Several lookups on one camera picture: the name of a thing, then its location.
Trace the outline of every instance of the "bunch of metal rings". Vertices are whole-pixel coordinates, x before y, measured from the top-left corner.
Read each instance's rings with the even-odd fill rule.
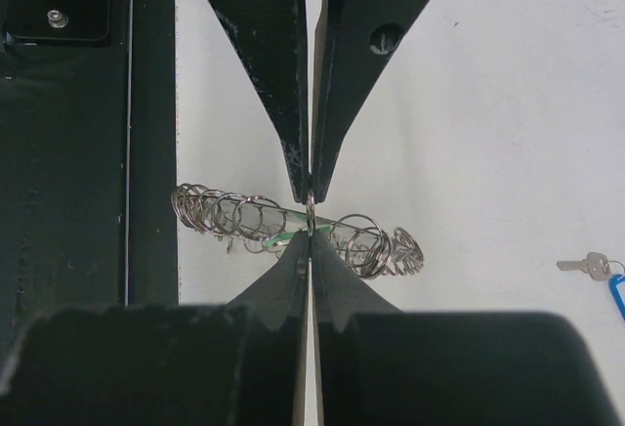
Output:
[[[310,227],[306,225],[305,213],[282,208],[262,195],[247,196],[203,185],[181,184],[171,200],[184,226],[212,234],[219,240],[227,238],[227,253],[231,252],[234,241],[240,239],[249,252],[279,256],[290,241],[286,234],[288,224],[297,221],[296,230]],[[251,210],[254,224],[245,219]],[[349,223],[356,219],[367,222],[366,227]],[[349,214],[338,221],[317,217],[315,224],[319,232],[329,229],[330,242],[337,254],[359,277],[415,275],[423,268],[423,252],[403,228],[395,228],[390,236],[363,214]]]

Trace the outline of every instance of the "blue tag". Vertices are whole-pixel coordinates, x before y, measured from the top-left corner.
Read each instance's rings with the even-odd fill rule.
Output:
[[[625,282],[625,275],[617,275],[612,277],[609,281],[609,292],[612,293],[612,297],[614,298],[614,302],[616,302],[616,307],[623,316],[625,320],[625,301],[623,301],[623,296],[618,290],[618,285]]]

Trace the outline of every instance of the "silver key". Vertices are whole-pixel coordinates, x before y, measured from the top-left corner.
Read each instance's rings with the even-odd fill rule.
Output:
[[[584,272],[595,281],[605,281],[612,276],[607,264],[607,257],[603,253],[590,252],[584,260],[558,262],[556,265],[564,272],[571,270]]]

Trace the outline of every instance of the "key tag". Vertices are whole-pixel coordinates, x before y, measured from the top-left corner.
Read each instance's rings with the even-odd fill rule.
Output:
[[[623,269],[623,272],[625,272],[625,265],[623,265],[621,262],[619,262],[617,260],[609,261],[605,265],[608,266],[608,265],[610,265],[612,263],[620,265],[620,267]],[[612,297],[614,298],[614,302],[616,303],[616,307],[618,307],[618,310],[621,313],[621,316],[625,320],[625,299],[624,299],[625,296],[621,295],[621,293],[620,293],[621,290],[623,291],[623,293],[625,293],[625,274],[623,274],[623,275],[614,275],[613,277],[611,277],[609,279],[608,284],[609,284],[609,292],[612,293]],[[624,285],[619,290],[618,286],[620,284],[624,284]]]

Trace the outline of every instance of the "white surface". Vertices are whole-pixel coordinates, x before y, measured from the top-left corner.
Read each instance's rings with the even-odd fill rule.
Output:
[[[316,17],[318,0],[309,8]],[[625,323],[556,261],[625,259],[625,0],[433,0],[345,141],[317,214],[412,232],[404,310],[541,310],[586,339],[625,417]],[[277,136],[205,0],[178,0],[179,182],[292,198]],[[225,302],[271,264],[179,232],[181,302]]]

